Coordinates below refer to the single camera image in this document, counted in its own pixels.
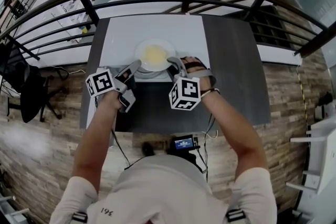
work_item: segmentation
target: black shoe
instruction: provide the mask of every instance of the black shoe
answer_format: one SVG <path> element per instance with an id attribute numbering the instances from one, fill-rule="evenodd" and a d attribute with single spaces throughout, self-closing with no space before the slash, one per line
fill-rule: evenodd
<path id="1" fill-rule="evenodd" d="M 153 149 L 152 145 L 150 143 L 148 143 L 148 142 L 142 143 L 141 150 L 142 150 L 142 154 L 145 157 L 149 157 L 149 156 L 154 156 L 155 155 L 154 149 Z"/>

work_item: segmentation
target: shirt sleeve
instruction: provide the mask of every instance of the shirt sleeve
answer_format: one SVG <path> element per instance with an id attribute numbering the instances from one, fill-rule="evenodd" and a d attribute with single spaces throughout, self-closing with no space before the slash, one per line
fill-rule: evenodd
<path id="1" fill-rule="evenodd" d="M 276 224 L 277 206 L 269 171 L 256 167 L 243 172 L 232 191 L 251 224 Z"/>
<path id="2" fill-rule="evenodd" d="M 89 181 L 78 176 L 70 178 L 61 201 L 51 215 L 50 224 L 70 223 L 75 212 L 86 212 L 97 200 L 96 189 Z"/>

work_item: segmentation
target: white plate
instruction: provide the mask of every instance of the white plate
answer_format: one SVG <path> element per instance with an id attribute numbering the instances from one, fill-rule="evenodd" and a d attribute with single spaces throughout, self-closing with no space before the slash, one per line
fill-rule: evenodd
<path id="1" fill-rule="evenodd" d="M 142 61 L 141 67 L 148 71 L 162 71 L 162 70 L 167 69 L 171 65 L 171 63 L 167 61 L 164 61 L 158 65 L 153 65 L 149 63 L 148 61 L 146 61 L 146 59 L 144 58 L 145 49 L 148 46 L 153 46 L 153 45 L 157 45 L 161 47 L 162 49 L 164 49 L 167 52 L 167 58 L 176 55 L 175 48 L 168 41 L 159 39 L 159 38 L 151 38 L 151 39 L 147 39 L 141 42 L 137 46 L 137 48 L 135 49 L 135 54 L 134 54 L 135 59 L 140 59 Z"/>

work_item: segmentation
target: forearm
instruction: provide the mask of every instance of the forearm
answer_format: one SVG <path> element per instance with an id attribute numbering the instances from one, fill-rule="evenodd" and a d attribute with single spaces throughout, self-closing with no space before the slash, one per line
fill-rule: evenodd
<path id="1" fill-rule="evenodd" d="M 217 92 L 211 92 L 203 97 L 203 103 L 221 126 L 224 136 L 238 158 L 251 151 L 264 156 L 261 139 L 253 126 L 223 97 Z"/>
<path id="2" fill-rule="evenodd" d="M 72 175 L 84 177 L 90 181 L 97 192 L 116 114 L 115 99 L 104 97 L 84 132 L 75 154 Z"/>

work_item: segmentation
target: person's right arm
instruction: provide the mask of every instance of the person's right arm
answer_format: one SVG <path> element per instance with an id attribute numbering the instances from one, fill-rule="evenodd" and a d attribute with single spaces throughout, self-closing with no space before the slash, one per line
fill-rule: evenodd
<path id="1" fill-rule="evenodd" d="M 268 169 L 261 139 L 253 126 L 216 91 L 202 98 L 238 156 L 236 178 L 254 167 Z"/>

